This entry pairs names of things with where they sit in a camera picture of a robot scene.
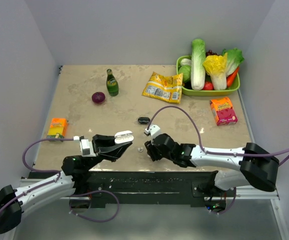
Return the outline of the black earbud charging case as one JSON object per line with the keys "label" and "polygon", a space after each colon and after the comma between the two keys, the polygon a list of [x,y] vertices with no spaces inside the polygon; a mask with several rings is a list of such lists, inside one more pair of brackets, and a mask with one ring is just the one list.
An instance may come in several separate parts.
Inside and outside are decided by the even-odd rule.
{"label": "black earbud charging case", "polygon": [[137,119],[137,122],[141,125],[147,125],[151,119],[149,117],[141,116]]}

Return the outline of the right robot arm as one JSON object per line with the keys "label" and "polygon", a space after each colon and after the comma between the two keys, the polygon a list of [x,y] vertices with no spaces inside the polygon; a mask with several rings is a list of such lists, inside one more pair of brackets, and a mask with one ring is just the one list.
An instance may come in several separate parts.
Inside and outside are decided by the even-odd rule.
{"label": "right robot arm", "polygon": [[201,148],[195,144],[179,144],[163,133],[146,141],[144,146],[152,161],[165,158],[182,168],[224,168],[225,171],[218,171],[207,184],[208,193],[214,197],[230,188],[248,185],[264,192],[276,189],[280,162],[255,143],[231,149]]}

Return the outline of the white earbud charging case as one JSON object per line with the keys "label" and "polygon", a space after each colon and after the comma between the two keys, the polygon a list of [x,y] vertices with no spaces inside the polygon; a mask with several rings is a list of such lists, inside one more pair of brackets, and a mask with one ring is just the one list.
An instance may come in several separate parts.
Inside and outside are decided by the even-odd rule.
{"label": "white earbud charging case", "polygon": [[114,142],[116,145],[132,142],[133,140],[133,132],[130,130],[120,131],[114,135]]}

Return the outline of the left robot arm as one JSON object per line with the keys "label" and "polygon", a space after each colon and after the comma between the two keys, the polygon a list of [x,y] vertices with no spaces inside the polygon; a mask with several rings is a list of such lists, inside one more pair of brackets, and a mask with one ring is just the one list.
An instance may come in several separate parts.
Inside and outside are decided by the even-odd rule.
{"label": "left robot arm", "polygon": [[114,136],[96,134],[92,140],[73,136],[78,142],[80,154],[67,156],[62,170],[47,170],[52,174],[25,187],[7,185],[0,190],[0,234],[17,227],[21,220],[40,207],[62,197],[83,196],[88,191],[88,172],[103,160],[116,162],[133,143],[130,130],[117,132]]}

